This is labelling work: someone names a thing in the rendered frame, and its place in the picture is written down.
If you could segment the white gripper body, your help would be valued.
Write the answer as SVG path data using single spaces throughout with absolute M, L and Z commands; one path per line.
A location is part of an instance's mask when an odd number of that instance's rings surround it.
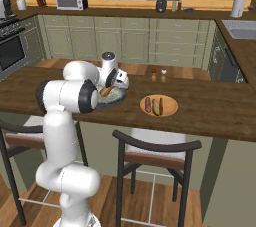
M 125 71 L 118 71 L 114 81 L 114 86 L 121 89 L 127 89 L 129 87 L 129 78 L 128 74 Z

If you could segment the tan bun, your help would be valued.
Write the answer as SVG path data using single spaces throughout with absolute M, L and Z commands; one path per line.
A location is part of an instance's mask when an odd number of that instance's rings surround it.
M 108 88 L 103 88 L 101 91 L 100 91 L 100 95 L 102 96 L 102 97 L 106 97 L 109 93 L 110 93 L 110 91 L 113 89 L 113 87 L 112 86 L 110 86 L 110 87 L 108 87 Z

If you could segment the grey bowl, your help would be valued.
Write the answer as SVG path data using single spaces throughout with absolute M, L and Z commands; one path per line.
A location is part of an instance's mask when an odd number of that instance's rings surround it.
M 107 96 L 99 95 L 97 109 L 107 109 L 120 104 L 128 93 L 127 89 L 111 87 Z

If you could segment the brown bun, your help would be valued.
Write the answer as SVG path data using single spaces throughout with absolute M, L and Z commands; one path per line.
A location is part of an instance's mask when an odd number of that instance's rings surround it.
M 160 116 L 159 101 L 157 101 L 156 99 L 153 99 L 153 100 L 152 100 L 152 112 L 153 112 L 156 116 Z

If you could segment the orange round plate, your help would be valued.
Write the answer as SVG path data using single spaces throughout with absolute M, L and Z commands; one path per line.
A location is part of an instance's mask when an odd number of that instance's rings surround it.
M 147 113 L 145 111 L 145 98 L 146 97 L 150 97 L 150 99 L 151 99 L 151 112 L 150 113 Z M 145 112 L 146 114 L 148 114 L 150 116 L 154 116 L 154 117 L 167 117 L 167 116 L 173 115 L 178 110 L 178 103 L 173 98 L 171 98 L 169 96 L 161 95 L 161 94 L 153 94 L 153 95 L 148 95 L 146 97 L 144 97 L 140 101 L 140 108 L 142 109 L 143 112 Z M 159 101 L 160 97 L 163 98 L 163 115 L 162 116 L 156 116 L 152 112 L 152 100 L 156 99 L 157 101 Z

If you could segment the green base cupboard run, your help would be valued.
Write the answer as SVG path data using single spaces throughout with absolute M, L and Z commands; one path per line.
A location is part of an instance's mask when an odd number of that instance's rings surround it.
M 205 70 L 216 24 L 212 20 L 41 15 L 49 58 L 98 60 L 110 51 L 120 62 Z

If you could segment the dark-framed stool with white seat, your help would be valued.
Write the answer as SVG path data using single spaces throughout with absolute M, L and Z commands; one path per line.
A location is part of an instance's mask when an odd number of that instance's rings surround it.
M 40 116 L 30 116 L 23 126 L 9 124 L 0 119 L 0 153 L 22 226 L 26 225 L 26 219 L 10 159 L 29 149 L 45 148 L 43 133 L 38 132 L 38 126 L 42 125 L 43 118 Z
M 147 143 L 114 130 L 119 140 L 116 197 L 116 227 L 121 227 L 123 177 L 131 174 L 131 193 L 135 189 L 136 169 L 141 165 L 166 168 L 174 177 L 172 201 L 177 200 L 178 185 L 182 186 L 178 227 L 184 227 L 193 152 L 202 147 L 199 140 L 179 144 Z

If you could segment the dark grey kettle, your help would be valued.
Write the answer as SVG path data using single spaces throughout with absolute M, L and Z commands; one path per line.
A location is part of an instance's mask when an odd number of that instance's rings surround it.
M 167 8 L 167 0 L 157 0 L 156 1 L 156 11 L 159 13 L 163 13 Z

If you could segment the silver toaster oven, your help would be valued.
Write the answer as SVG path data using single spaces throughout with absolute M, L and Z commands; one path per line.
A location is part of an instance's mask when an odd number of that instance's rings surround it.
M 56 0 L 58 10 L 82 11 L 88 8 L 88 0 Z

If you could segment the dark dishwasher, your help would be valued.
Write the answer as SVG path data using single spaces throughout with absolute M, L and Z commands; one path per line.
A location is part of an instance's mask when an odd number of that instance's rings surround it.
M 208 72 L 213 81 L 246 83 L 244 74 L 218 28 L 215 29 Z

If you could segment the black and silver stove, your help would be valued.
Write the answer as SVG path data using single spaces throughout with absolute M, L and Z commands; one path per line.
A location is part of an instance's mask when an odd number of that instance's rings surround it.
M 0 20 L 0 81 L 30 64 L 23 31 L 16 17 Z

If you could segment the grey sink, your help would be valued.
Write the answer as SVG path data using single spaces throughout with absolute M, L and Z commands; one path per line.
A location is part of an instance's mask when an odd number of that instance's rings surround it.
M 222 23 L 233 39 L 256 40 L 256 21 L 223 20 Z

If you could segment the white paper towel roll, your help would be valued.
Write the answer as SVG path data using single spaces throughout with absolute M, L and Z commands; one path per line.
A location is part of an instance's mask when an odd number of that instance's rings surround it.
M 244 11 L 245 0 L 234 0 L 230 16 L 240 18 Z

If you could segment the silver coffee machine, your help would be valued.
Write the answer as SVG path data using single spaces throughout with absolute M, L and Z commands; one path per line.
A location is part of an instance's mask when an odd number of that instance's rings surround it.
M 0 19 L 10 18 L 13 15 L 10 0 L 0 0 Z

